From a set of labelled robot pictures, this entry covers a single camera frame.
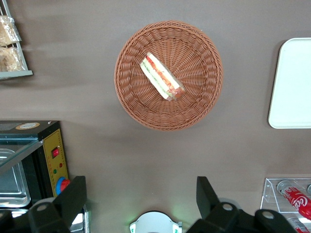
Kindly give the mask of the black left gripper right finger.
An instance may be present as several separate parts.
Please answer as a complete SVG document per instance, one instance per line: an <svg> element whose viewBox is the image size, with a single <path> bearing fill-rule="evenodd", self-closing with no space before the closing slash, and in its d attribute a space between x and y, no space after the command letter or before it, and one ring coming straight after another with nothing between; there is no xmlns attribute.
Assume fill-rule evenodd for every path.
<svg viewBox="0 0 311 233"><path fill-rule="evenodd" d="M197 177L196 202L201 218L187 230L189 233L296 232L276 211L259 209L250 215L230 202L220 201L207 177Z"/></svg>

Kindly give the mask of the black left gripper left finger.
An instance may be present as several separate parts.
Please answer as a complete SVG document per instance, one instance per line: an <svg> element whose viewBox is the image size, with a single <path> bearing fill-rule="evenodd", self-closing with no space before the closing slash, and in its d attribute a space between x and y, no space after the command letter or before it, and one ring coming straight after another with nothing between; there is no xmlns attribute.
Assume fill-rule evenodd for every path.
<svg viewBox="0 0 311 233"><path fill-rule="evenodd" d="M86 203L86 178L75 177L52 201L43 199L26 213L13 217L11 211L0 211L2 233L69 233L72 222Z"/></svg>

